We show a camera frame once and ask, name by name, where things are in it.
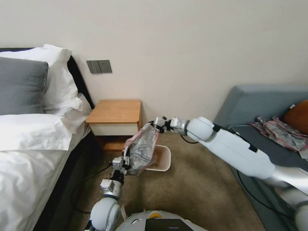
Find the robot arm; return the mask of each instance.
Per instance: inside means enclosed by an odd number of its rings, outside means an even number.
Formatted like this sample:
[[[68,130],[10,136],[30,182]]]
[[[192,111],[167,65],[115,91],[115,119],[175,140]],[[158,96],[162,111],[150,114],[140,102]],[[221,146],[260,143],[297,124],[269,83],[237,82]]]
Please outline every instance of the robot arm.
[[[171,120],[157,117],[154,126],[189,136],[247,176],[264,180],[275,172],[275,165],[268,155],[238,134],[226,131],[206,118],[199,117],[192,121],[183,121],[177,117]]]
[[[299,231],[308,230],[308,172],[297,167],[274,165],[269,157],[237,133],[227,131],[204,117],[180,120],[157,117],[160,133],[171,130],[187,135],[247,176],[261,179],[293,209]]]
[[[274,165],[269,157],[254,147],[239,134],[227,131],[204,117],[181,120],[157,117],[153,125],[163,133],[171,130],[189,136],[207,147],[212,153],[247,176],[256,177],[272,186],[277,194],[296,210],[295,222],[299,231],[308,230],[308,173],[300,168]],[[91,211],[91,226],[96,230],[112,231],[119,218],[121,188],[125,169],[123,158],[113,160],[114,175],[103,180],[101,189],[104,198]]]

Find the gray sofa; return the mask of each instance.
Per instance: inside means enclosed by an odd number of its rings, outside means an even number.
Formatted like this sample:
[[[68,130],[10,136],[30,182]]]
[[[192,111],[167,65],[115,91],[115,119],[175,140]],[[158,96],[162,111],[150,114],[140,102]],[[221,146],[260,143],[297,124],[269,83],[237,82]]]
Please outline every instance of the gray sofa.
[[[296,152],[281,147],[262,136],[257,129],[247,125],[255,121],[256,116],[281,117],[292,104],[306,99],[308,99],[308,85],[238,85],[229,92],[214,123],[238,132],[252,145],[264,151],[274,164],[296,166],[308,171],[308,162]],[[232,167],[231,170],[239,181],[236,170]],[[263,182],[243,174],[241,178],[248,190],[260,201],[282,213],[293,215],[293,211],[286,203]],[[267,209],[246,191],[245,193],[267,231],[297,230],[293,221]]]

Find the plastic bag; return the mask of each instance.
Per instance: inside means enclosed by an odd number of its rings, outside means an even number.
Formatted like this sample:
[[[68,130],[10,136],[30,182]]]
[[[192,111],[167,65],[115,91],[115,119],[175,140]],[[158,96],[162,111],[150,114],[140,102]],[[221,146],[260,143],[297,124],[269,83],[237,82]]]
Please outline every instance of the plastic bag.
[[[139,175],[152,164],[151,160],[157,139],[157,129],[147,123],[137,134],[125,142],[123,151],[128,147],[131,166],[127,170],[127,175]]]

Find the black screen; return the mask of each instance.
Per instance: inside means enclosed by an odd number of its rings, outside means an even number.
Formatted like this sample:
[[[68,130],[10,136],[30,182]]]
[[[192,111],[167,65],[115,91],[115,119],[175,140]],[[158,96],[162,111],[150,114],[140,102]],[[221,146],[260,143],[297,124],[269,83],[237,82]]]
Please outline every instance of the black screen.
[[[180,219],[147,219],[145,231],[193,231]]]

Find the black headboard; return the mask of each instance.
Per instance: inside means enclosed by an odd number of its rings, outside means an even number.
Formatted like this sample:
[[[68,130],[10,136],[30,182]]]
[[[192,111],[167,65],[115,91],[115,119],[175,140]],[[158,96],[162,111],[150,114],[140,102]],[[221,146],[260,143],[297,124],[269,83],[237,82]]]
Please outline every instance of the black headboard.
[[[22,50],[30,50],[30,49],[32,49],[32,48],[0,48],[0,52],[3,52],[3,51],[22,51]],[[86,99],[89,102],[91,108],[93,109],[94,104],[91,100],[90,94],[89,94],[88,89],[87,89],[87,87],[84,83],[84,80],[83,80],[82,75],[80,73],[80,70],[77,66],[77,63],[72,56],[70,57],[70,59],[67,62],[67,68],[73,76],[73,79],[74,79],[75,84],[77,86],[78,92],[82,93],[86,97]]]

